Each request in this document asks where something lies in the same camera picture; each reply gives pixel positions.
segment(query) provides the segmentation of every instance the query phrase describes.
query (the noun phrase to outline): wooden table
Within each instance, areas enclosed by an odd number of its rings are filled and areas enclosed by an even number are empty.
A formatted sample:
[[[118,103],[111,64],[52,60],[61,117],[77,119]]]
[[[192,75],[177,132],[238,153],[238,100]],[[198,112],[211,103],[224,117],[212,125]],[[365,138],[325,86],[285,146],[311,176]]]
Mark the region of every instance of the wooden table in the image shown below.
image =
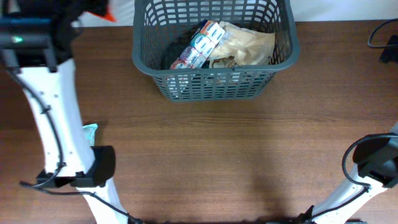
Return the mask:
[[[240,222],[320,203],[344,179],[346,148],[398,120],[398,64],[366,45],[380,23],[299,22],[300,59],[261,96],[196,103],[166,100],[134,66],[131,27],[85,29],[74,43],[81,114],[98,123],[96,144],[116,149],[124,208],[145,221]],[[19,87],[4,72],[0,85],[0,223],[94,223],[83,197],[18,186],[43,168],[42,145]],[[398,223],[397,189],[353,218]]]

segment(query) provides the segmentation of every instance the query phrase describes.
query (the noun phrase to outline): orange object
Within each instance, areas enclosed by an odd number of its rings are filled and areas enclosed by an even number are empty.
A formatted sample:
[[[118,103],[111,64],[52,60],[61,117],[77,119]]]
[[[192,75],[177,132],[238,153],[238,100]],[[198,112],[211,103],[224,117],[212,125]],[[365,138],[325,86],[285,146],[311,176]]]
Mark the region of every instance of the orange object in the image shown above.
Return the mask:
[[[99,15],[93,14],[93,13],[92,13],[92,15],[98,16],[98,17],[100,17],[102,19],[105,19],[107,21],[117,22],[117,20],[115,19],[115,17],[112,15],[111,11],[109,10],[109,6],[107,7],[105,16],[99,16]]]

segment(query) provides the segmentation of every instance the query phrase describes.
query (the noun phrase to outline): black clamp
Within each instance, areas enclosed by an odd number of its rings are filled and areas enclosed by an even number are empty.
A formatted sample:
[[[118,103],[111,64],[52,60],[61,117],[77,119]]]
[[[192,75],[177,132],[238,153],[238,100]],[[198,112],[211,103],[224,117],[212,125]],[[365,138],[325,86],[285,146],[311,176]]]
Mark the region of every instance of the black clamp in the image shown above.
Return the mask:
[[[113,177],[116,168],[116,155],[112,146],[92,147],[95,161],[90,170],[84,174],[77,172],[74,177],[56,177],[43,188],[59,188],[70,184],[72,187],[103,187],[108,179]],[[43,170],[37,177],[38,184],[45,182],[52,174]]]
[[[13,72],[20,73],[21,67],[42,66],[57,71],[50,19],[1,19],[0,47],[6,67]]]
[[[392,35],[387,45],[398,45],[398,35]],[[398,48],[383,50],[379,62],[388,63],[389,61],[398,63]]]
[[[359,144],[353,154],[360,177],[371,177],[383,187],[393,188],[398,184],[398,141],[379,138]]]

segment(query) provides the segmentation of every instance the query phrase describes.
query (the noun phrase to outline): basket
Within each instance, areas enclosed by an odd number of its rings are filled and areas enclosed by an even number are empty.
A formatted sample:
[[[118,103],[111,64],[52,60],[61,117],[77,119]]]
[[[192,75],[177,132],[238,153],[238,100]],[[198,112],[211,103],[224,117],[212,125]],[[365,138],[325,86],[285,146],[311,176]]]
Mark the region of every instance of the basket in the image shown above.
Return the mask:
[[[140,0],[135,7],[133,62],[172,101],[254,98],[276,72],[291,66],[299,56],[289,0]],[[205,19],[275,32],[269,64],[170,70]]]

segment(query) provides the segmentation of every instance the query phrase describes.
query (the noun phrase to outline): basket rim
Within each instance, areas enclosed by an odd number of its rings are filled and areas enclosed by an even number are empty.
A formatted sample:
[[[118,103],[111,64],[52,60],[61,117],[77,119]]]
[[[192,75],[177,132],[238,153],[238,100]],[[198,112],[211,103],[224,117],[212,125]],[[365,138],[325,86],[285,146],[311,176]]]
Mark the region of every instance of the basket rim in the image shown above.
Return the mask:
[[[155,70],[147,67],[142,62],[141,55],[141,29],[143,27],[142,11],[136,10],[133,24],[133,45],[132,45],[132,61],[142,73],[153,77],[162,77],[165,75],[193,75],[193,74],[209,74],[209,73],[241,73],[241,72],[277,72],[292,66],[298,59],[300,54],[300,44],[297,38],[295,21],[293,17],[290,0],[285,2],[285,10],[287,13],[287,23],[289,27],[289,39],[292,46],[290,57],[277,65],[243,65],[234,68],[184,68],[177,70]],[[135,8],[140,9],[142,1],[135,2]]]

